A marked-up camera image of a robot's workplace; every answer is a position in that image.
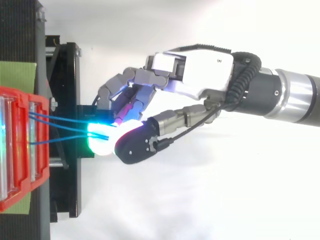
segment green paper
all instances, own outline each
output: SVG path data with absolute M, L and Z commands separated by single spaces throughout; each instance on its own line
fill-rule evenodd
M 19 202 L 15 205 L 9 207 L 7 210 L 1 214 L 29 214 L 31 201 L 31 192 L 28 192 Z
M 33 94 L 36 78 L 36 63 L 0 61 L 0 86 L 19 89 Z M 29 214 L 31 193 L 1 214 Z
M 0 61 L 0 86 L 33 94 L 36 66 L 32 62 Z

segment blue wire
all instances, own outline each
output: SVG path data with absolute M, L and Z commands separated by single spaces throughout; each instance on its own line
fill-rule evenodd
M 29 142 L 29 144 L 30 145 L 50 144 L 50 143 L 55 143 L 55 142 L 60 142 L 60 141 L 65 141 L 65 140 L 77 139 L 77 138 L 97 138 L 97 139 L 103 139 L 106 141 L 108 140 L 106 138 L 100 138 L 98 136 L 75 135 L 75 136 L 66 136 L 66 137 L 50 139 L 48 141 Z
M 50 116 L 50 115 L 44 115 L 36 112 L 29 112 L 30 115 L 38 116 L 38 117 L 43 117 L 43 118 L 48 118 L 48 119 L 55 119 L 55 120 L 61 120 L 61 121 L 67 121 L 67 122 L 73 122 L 73 123 L 79 123 L 79 124 L 91 124 L 92 121 L 84 121 L 84 120 L 77 120 L 77 119 L 71 119 L 71 118 L 65 118 L 65 117 L 60 117 L 60 116 Z
M 59 128 L 59 129 L 65 129 L 65 130 L 79 132 L 79 133 L 85 133 L 85 134 L 92 134 L 94 136 L 99 136 L 99 137 L 104 138 L 104 139 L 109 138 L 108 136 L 105 136 L 105 135 L 102 135 L 102 134 L 99 134 L 99 133 L 96 133 L 96 132 L 90 132 L 90 131 L 77 129 L 77 128 L 73 128 L 73 127 L 62 126 L 62 125 L 55 124 L 55 123 L 52 123 L 52 122 L 49 122 L 49 121 L 41 120 L 41 119 L 33 117 L 33 116 L 29 116 L 29 118 L 32 119 L 32 120 L 36 120 L 36 121 L 38 121 L 40 123 L 43 123 L 43 124 L 48 124 L 49 126 Z

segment red plastic frame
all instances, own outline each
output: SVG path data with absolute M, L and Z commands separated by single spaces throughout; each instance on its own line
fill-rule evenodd
M 31 183 L 31 170 L 29 159 L 28 126 L 29 101 L 38 103 L 37 111 L 40 114 L 49 114 L 48 99 L 24 93 L 20 90 L 0 86 L 0 96 L 12 97 L 12 148 L 13 148 L 13 182 L 16 190 L 0 201 L 0 212 L 5 211 L 19 202 L 28 192 L 43 184 L 49 178 L 49 144 L 37 147 L 37 172 L 39 176 Z M 37 122 L 37 138 L 39 141 L 49 139 L 49 126 Z
M 29 102 L 36 103 L 36 112 L 38 114 L 49 115 L 49 101 L 43 96 L 29 94 Z M 41 122 L 36 123 L 36 138 L 38 142 L 49 140 L 49 125 Z M 31 190 L 42 185 L 50 175 L 49 170 L 49 143 L 36 145 L 36 172 L 35 181 L 31 183 Z

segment glowing object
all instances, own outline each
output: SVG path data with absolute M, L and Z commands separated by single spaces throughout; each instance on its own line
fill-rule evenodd
M 136 129 L 143 125 L 142 122 L 131 119 L 118 126 L 117 123 L 113 123 L 113 126 L 101 124 L 101 123 L 89 123 L 88 132 L 102 134 L 109 136 L 109 140 L 103 140 L 99 138 L 90 137 L 88 134 L 88 146 L 92 152 L 100 156 L 106 156 L 111 153 L 115 153 L 115 145 L 117 141 L 126 133 L 133 129 Z

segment robotic hand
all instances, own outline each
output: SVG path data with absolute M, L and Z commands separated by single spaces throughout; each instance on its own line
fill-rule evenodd
M 199 44 L 156 53 L 143 68 L 117 74 L 100 87 L 97 109 L 112 110 L 122 127 L 141 119 L 156 89 L 205 99 L 204 104 L 164 111 L 123 132 L 114 152 L 126 164 L 145 160 L 212 123 L 221 110 L 320 126 L 320 78 L 263 68 L 254 54 Z M 189 129 L 158 140 L 181 127 Z

